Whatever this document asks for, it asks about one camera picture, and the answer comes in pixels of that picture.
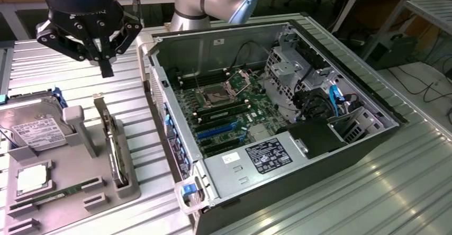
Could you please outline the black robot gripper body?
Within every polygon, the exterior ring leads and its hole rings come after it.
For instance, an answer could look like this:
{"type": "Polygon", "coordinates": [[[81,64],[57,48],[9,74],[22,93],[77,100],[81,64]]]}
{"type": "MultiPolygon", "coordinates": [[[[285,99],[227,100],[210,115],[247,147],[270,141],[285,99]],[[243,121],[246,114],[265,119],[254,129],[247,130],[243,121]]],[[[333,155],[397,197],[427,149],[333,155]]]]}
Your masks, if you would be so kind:
{"type": "Polygon", "coordinates": [[[47,20],[58,33],[77,40],[89,37],[111,41],[125,25],[123,8],[117,0],[45,0],[45,3],[47,20]]]}

